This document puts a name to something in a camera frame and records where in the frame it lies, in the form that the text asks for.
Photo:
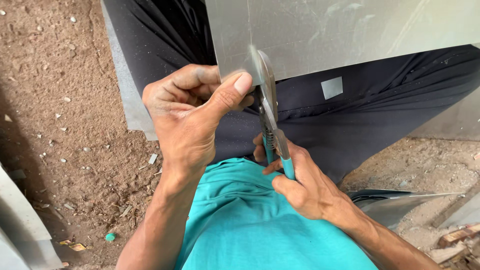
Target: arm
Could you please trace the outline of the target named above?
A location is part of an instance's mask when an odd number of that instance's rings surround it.
[[[265,158],[261,136],[260,134],[253,141],[257,145],[254,156],[258,161]],[[297,181],[279,175],[273,179],[272,186],[286,197],[300,215],[311,220],[323,219],[331,222],[365,248],[376,262],[386,269],[440,269],[423,252],[365,215],[322,173],[307,150],[290,141],[288,150]],[[264,174],[272,173],[281,167],[281,160],[276,160],[264,169]]]
[[[222,85],[216,66],[188,65],[149,84],[143,102],[164,157],[145,219],[125,245],[117,270],[174,269],[197,185],[215,156],[215,129],[230,110],[250,106],[248,73]]]

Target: person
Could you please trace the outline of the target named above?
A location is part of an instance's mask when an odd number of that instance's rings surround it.
[[[118,269],[436,268],[336,184],[475,90],[479,49],[437,49],[277,82],[292,182],[276,172],[280,162],[261,166],[249,75],[220,84],[203,3],[105,5],[164,156],[154,199]],[[325,100],[321,82],[340,76],[343,93]]]
[[[145,87],[163,172],[117,270],[377,269],[355,243],[385,269],[439,269],[366,216],[290,141],[296,181],[275,172],[280,159],[207,166],[220,119],[252,103],[248,73],[219,84],[217,67],[191,64]],[[253,142],[255,158],[265,159],[262,135]]]

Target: hand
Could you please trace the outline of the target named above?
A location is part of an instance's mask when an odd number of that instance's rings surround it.
[[[253,142],[257,145],[253,155],[257,161],[265,159],[262,134]],[[272,181],[276,192],[285,196],[290,205],[302,216],[310,220],[327,220],[333,225],[346,229],[349,227],[349,212],[356,212],[350,198],[341,192],[336,185],[313,162],[308,151],[290,141],[288,150],[292,158],[297,181],[279,175]],[[270,163],[264,174],[270,174],[282,168],[281,159]]]
[[[246,96],[250,74],[231,76],[220,85],[216,66],[190,64],[147,85],[142,100],[150,112],[166,169],[204,170],[215,156],[215,129],[230,110],[253,104]]]

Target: small metal square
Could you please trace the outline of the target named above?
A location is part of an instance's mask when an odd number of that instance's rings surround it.
[[[322,89],[324,91],[325,100],[340,95],[343,93],[342,77],[322,82]]]

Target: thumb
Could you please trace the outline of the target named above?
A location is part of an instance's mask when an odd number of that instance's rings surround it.
[[[276,176],[272,181],[272,186],[277,193],[285,196],[288,202],[301,196],[305,191],[305,187],[297,181],[287,178],[284,174]]]
[[[211,98],[203,105],[203,111],[209,120],[220,118],[237,106],[252,86],[252,76],[246,72],[235,74],[222,83]]]

